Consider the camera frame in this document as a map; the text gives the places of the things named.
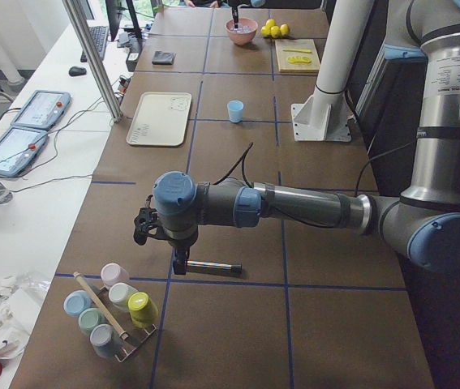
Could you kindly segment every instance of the brown tabletop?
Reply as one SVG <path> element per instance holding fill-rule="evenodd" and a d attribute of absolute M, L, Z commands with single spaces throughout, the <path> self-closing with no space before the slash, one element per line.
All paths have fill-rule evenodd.
<path fill-rule="evenodd" d="M 242 9 L 313 39 L 320 57 L 329 27 L 308 10 Z M 240 157 L 252 181 L 352 195 L 367 154 L 351 143 L 297 143 L 290 105 L 303 103 L 315 74 L 279 74 L 274 42 L 236 46 L 228 9 L 166 8 L 158 13 L 112 128 L 92 185 L 42 307 L 13 388 L 429 388 L 433 387 L 411 305 L 393 252 L 375 237 L 261 220 L 254 229 L 201 226 L 191 259 L 241 263 L 240 277 L 171 271 L 171 248 L 133 242 L 133 220 L 157 177 L 170 170 L 216 181 Z M 151 63 L 154 51 L 174 64 Z M 131 118 L 144 92 L 192 95 L 178 147 L 132 147 Z M 243 121 L 226 102 L 242 100 Z M 372 171 L 362 193 L 376 193 Z M 106 263 L 160 310 L 158 331 L 123 363 L 97 357 L 62 303 L 79 289 L 74 271 L 98 285 Z M 117 313 L 131 327 L 126 314 Z"/>

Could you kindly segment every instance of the bowl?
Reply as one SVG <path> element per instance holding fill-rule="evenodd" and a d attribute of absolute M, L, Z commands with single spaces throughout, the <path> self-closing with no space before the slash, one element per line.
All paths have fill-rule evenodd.
<path fill-rule="evenodd" d="M 238 29 L 235 30 L 233 20 L 226 23 L 226 32 L 231 41 L 236 45 L 242 46 L 253 40 L 256 34 L 258 23 L 253 19 L 239 18 Z"/>

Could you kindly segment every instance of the keyboard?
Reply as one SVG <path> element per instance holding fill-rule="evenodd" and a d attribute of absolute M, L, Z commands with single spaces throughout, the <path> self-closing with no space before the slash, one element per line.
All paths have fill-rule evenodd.
<path fill-rule="evenodd" d="M 97 47 L 98 54 L 100 54 L 100 59 L 103 61 L 105 48 L 107 47 L 107 37 L 109 36 L 109 27 L 93 26 L 89 27 L 89 32 L 91 33 L 94 45 Z M 80 62 L 87 62 L 87 57 L 85 56 L 84 51 L 82 51 Z"/>

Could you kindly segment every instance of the lemon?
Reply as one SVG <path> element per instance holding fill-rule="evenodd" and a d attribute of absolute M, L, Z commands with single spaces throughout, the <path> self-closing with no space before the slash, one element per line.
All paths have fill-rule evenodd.
<path fill-rule="evenodd" d="M 267 28 L 271 28 L 276 25 L 277 25 L 277 22 L 275 22 L 275 19 L 268 19 L 268 21 L 265 22 L 265 27 Z"/>
<path fill-rule="evenodd" d="M 289 24 L 283 24 L 282 26 L 280 26 L 280 33 L 282 37 L 289 36 L 289 32 L 290 32 Z"/>
<path fill-rule="evenodd" d="M 272 38 L 280 38 L 282 35 L 280 33 L 280 28 L 278 26 L 271 27 L 271 37 Z"/>
<path fill-rule="evenodd" d="M 271 36 L 271 28 L 263 26 L 260 29 L 260 33 L 262 34 L 264 38 L 269 38 Z"/>

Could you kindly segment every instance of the wooden cutting board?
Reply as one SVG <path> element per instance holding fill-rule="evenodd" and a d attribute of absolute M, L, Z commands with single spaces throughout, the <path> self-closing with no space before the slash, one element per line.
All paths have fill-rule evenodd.
<path fill-rule="evenodd" d="M 277 51 L 278 70 L 281 73 L 318 73 L 320 70 L 320 57 L 312 39 L 277 39 L 275 40 Z M 298 53 L 287 50 L 310 50 L 310 53 Z M 288 57 L 304 56 L 311 59 L 311 63 L 289 63 Z"/>

